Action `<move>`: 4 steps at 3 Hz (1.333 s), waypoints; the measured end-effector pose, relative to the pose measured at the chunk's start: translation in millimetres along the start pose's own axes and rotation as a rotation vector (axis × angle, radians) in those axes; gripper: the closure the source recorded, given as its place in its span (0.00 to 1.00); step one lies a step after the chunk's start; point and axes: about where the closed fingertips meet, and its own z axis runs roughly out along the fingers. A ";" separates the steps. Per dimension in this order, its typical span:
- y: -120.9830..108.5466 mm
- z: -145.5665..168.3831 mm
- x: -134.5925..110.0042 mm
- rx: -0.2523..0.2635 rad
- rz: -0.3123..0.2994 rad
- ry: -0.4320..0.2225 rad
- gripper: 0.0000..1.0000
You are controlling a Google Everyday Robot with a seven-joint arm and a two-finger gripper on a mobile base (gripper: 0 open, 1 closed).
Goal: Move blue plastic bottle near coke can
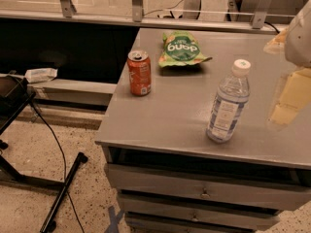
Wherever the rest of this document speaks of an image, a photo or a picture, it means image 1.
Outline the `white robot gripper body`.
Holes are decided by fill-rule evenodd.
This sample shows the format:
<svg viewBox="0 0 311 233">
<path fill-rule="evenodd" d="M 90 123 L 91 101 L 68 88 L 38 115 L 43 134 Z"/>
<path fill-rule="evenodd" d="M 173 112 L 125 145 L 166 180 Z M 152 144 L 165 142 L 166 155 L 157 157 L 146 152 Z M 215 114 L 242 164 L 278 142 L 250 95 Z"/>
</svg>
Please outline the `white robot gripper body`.
<svg viewBox="0 0 311 233">
<path fill-rule="evenodd" d="M 311 67 L 311 0 L 306 2 L 288 27 L 285 57 L 297 66 Z"/>
</svg>

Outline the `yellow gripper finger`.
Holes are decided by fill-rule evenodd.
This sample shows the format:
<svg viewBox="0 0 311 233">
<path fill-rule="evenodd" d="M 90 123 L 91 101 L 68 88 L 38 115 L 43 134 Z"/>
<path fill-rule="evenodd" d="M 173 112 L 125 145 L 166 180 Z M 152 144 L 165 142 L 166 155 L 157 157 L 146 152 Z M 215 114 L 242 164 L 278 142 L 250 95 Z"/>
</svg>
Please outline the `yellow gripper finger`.
<svg viewBox="0 0 311 233">
<path fill-rule="evenodd" d="M 288 29 L 285 28 L 264 46 L 263 51 L 269 54 L 283 53 L 287 34 Z"/>
<path fill-rule="evenodd" d="M 273 129 L 291 124 L 299 112 L 311 102 L 311 69 L 296 68 L 281 78 L 267 122 Z"/>
</svg>

